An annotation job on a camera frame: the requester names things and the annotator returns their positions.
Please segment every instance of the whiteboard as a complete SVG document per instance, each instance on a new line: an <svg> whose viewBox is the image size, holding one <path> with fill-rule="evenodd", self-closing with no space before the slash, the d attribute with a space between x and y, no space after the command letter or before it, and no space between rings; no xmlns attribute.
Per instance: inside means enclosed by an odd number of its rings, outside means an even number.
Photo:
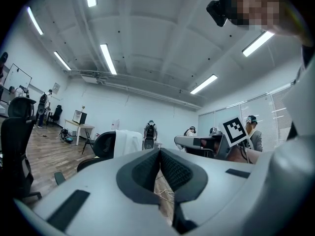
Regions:
<svg viewBox="0 0 315 236"><path fill-rule="evenodd" d="M17 89L20 85L25 88L28 88L31 79L32 79L31 76L23 72L15 64L12 64L10 71L5 79L3 87L8 90L10 86L13 86L15 89Z"/></svg>

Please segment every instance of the ceiling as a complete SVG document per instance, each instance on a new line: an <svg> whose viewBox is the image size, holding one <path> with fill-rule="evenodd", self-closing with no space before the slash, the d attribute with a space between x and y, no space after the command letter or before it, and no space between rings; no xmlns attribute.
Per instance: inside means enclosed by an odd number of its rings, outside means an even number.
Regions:
<svg viewBox="0 0 315 236"><path fill-rule="evenodd" d="M39 41L70 75L95 71L108 85L124 86L201 107L239 89L299 55L297 41L274 36L249 57L242 54L260 30L246 31L229 21L220 28L206 11L212 0L31 0L44 34ZM100 44L108 44L117 76L111 75ZM212 74L207 88L189 92Z"/></svg>

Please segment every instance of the man in gray jacket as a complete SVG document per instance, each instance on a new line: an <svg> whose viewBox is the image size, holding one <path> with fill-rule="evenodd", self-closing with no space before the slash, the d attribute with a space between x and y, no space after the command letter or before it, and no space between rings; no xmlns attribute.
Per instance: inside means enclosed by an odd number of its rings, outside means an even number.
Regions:
<svg viewBox="0 0 315 236"><path fill-rule="evenodd" d="M246 130L254 146L254 150L262 152L261 132L256 130L257 118L255 116L248 116L246 119Z"/></svg>

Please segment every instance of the window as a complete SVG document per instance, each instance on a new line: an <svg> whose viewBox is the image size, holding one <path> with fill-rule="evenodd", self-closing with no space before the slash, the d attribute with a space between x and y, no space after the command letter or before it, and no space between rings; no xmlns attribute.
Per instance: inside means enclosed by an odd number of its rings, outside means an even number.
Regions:
<svg viewBox="0 0 315 236"><path fill-rule="evenodd" d="M201 115L198 118L198 136L209 136L210 129L215 126L215 112Z"/></svg>
<svg viewBox="0 0 315 236"><path fill-rule="evenodd" d="M277 128L278 146L286 141L291 128L292 118L282 102L282 99L291 90L291 88L292 86L289 86L271 95L274 103L273 118L275 118L278 125Z"/></svg>
<svg viewBox="0 0 315 236"><path fill-rule="evenodd" d="M246 126L248 116L256 116L256 129L261 132L264 152L274 151L277 146L277 123L274 119L273 102L270 95L266 95L241 104L242 121Z"/></svg>
<svg viewBox="0 0 315 236"><path fill-rule="evenodd" d="M223 121L226 121L230 117L234 116L241 117L239 105L216 111L216 127L219 127L219 124L221 124Z"/></svg>

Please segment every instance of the desk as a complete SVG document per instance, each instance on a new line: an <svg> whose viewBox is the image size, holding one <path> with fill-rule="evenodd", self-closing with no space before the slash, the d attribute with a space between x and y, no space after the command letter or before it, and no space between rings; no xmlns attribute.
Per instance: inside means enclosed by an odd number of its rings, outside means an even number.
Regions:
<svg viewBox="0 0 315 236"><path fill-rule="evenodd" d="M49 116L53 116L54 115L54 112L50 112L47 110L47 113L46 113L46 116L47 116L47 120L46 120L46 126L48 126L48 122L49 122Z"/></svg>
<svg viewBox="0 0 315 236"><path fill-rule="evenodd" d="M78 123L76 123L76 122L74 122L74 121L72 121L72 120L64 120L64 126L63 126L63 128L65 129L65 124L67 123L67 122L69 122L69 123L71 123L72 125L75 125L75 126L77 126L78 127L78 130L77 130L77 146L79 145L79 136L80 136L80 132L81 132L81 128L91 128L92 129L92 131L91 131L91 134L92 134L92 132L93 132L93 129L94 129L94 127L93 126L91 126L91 125L88 125L88 124L78 124Z"/></svg>
<svg viewBox="0 0 315 236"><path fill-rule="evenodd" d="M5 114L5 108L0 105L0 115Z"/></svg>

